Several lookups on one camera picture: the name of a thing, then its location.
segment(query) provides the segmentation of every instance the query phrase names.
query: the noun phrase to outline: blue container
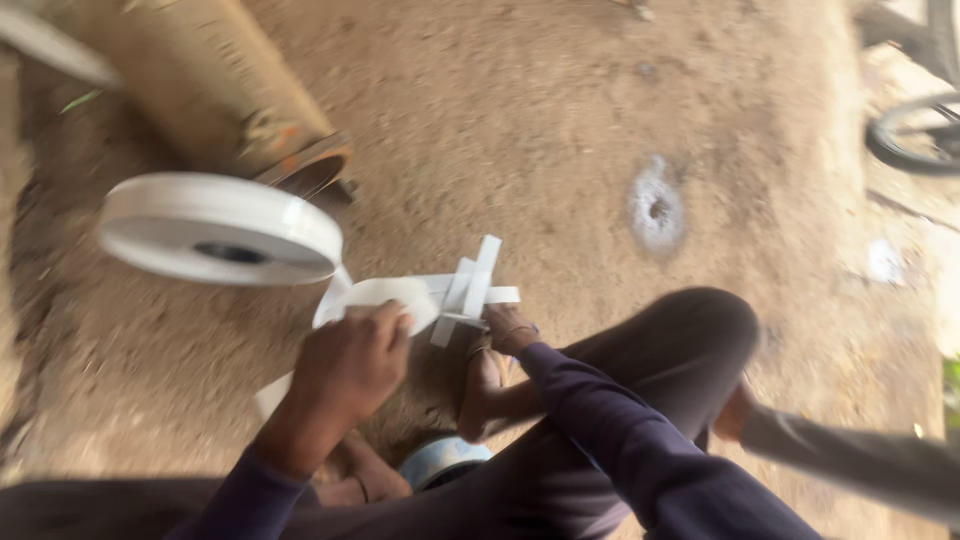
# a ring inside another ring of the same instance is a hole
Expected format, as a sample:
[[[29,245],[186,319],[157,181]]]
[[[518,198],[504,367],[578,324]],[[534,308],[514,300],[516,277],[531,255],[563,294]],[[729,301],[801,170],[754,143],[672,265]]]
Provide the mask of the blue container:
[[[422,493],[458,479],[491,457],[493,452],[487,447],[469,444],[454,435],[421,445],[397,471],[414,493]]]

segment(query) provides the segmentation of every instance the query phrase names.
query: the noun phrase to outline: tape roll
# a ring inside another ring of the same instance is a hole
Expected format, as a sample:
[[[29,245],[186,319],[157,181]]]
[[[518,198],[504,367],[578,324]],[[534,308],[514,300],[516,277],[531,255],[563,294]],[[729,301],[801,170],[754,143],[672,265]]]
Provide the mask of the tape roll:
[[[155,173],[125,180],[104,202],[101,247],[162,276],[231,285],[329,278],[343,235],[317,207],[228,176]]]

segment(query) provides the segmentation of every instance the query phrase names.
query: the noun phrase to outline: dark purple pants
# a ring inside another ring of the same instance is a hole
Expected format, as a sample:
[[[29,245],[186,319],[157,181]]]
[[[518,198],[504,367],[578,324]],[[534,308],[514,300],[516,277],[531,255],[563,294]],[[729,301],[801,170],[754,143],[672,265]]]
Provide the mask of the dark purple pants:
[[[688,438],[737,384],[757,337],[753,311],[712,288],[664,296],[564,349],[630,388]],[[217,479],[44,481],[0,491],[11,539],[161,538],[199,513]],[[476,471],[390,503],[321,508],[301,498],[281,538],[603,538],[627,515],[610,481],[544,419]]]

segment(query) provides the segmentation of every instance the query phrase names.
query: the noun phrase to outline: purple sleeve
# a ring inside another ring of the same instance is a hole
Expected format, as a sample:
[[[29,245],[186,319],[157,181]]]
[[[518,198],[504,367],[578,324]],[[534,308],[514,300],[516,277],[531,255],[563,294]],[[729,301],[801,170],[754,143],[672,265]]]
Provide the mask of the purple sleeve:
[[[204,512],[164,540],[276,540],[308,485],[271,469],[249,446]]]
[[[753,477],[700,452],[599,370],[544,343],[519,360],[547,414],[611,479],[649,538],[820,538]]]

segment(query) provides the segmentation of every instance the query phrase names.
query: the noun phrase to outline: person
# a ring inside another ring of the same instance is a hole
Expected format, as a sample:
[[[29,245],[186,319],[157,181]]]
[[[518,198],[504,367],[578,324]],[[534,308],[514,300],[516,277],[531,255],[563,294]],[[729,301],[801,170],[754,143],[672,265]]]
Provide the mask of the person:
[[[750,307],[712,288],[666,295],[561,351],[515,309],[489,307],[492,351],[470,360],[460,429],[547,417],[441,487],[323,506],[311,474],[405,375],[410,321],[401,312],[389,302],[307,337],[289,393],[222,481],[22,484],[0,492],[0,529],[77,540],[594,539],[632,510],[654,539],[820,537],[745,471],[689,440],[713,422],[756,342]],[[530,380],[501,388],[496,354],[518,358]],[[502,408],[516,404],[526,407]],[[367,480],[351,483],[369,494]]]
[[[960,449],[942,441],[821,426],[761,405],[746,382],[713,431],[751,454],[960,530]]]

